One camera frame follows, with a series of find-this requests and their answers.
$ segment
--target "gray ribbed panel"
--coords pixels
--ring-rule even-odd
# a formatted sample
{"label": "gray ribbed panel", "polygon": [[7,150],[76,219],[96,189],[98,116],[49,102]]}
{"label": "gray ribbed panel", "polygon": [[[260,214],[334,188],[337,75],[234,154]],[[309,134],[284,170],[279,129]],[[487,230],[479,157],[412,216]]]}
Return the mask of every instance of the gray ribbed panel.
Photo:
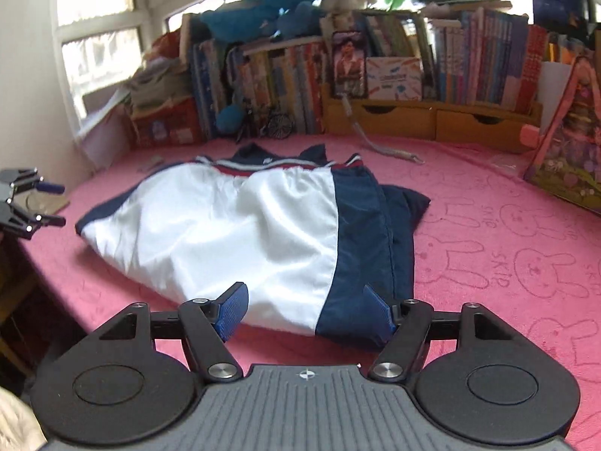
{"label": "gray ribbed panel", "polygon": [[[315,376],[301,378],[303,370]],[[192,415],[128,451],[485,451],[425,419],[407,392],[363,378],[355,366],[256,366],[210,387]],[[73,451],[50,443],[44,451]],[[556,439],[521,451],[569,451]]]}

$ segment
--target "pink eraser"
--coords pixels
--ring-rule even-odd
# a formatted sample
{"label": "pink eraser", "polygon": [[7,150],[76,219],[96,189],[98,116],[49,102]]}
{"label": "pink eraser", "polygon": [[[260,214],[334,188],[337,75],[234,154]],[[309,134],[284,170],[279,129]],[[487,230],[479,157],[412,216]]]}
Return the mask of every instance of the pink eraser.
{"label": "pink eraser", "polygon": [[524,125],[522,126],[522,130],[520,131],[520,142],[524,144],[524,146],[531,147],[532,149],[536,149],[539,146],[539,128]]}

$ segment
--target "folded clothing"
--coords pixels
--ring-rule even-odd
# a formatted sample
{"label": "folded clothing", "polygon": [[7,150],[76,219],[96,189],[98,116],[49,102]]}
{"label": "folded clothing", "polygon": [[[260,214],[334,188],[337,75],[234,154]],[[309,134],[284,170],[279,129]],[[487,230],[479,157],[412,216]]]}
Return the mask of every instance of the folded clothing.
{"label": "folded clothing", "polygon": [[77,233],[108,263],[176,303],[249,289],[246,324],[381,347],[384,301],[413,296],[413,232],[430,200],[379,185],[360,156],[323,145],[278,157],[170,165],[88,212]]}

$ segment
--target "beige fabric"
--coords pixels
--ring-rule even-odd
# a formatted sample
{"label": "beige fabric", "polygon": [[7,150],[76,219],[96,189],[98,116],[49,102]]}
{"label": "beige fabric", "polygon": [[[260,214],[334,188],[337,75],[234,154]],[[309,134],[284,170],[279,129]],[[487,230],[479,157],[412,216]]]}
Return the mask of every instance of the beige fabric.
{"label": "beige fabric", "polygon": [[0,388],[0,451],[36,451],[45,443],[31,408]]}

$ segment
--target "miniature bicycle wheel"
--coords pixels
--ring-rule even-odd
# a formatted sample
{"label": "miniature bicycle wheel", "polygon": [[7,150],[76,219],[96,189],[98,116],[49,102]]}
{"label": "miniature bicycle wheel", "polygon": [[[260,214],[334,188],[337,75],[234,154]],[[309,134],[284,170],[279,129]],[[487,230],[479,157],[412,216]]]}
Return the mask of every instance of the miniature bicycle wheel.
{"label": "miniature bicycle wheel", "polygon": [[286,114],[273,114],[267,123],[267,136],[273,139],[285,139],[294,129],[294,124]]}

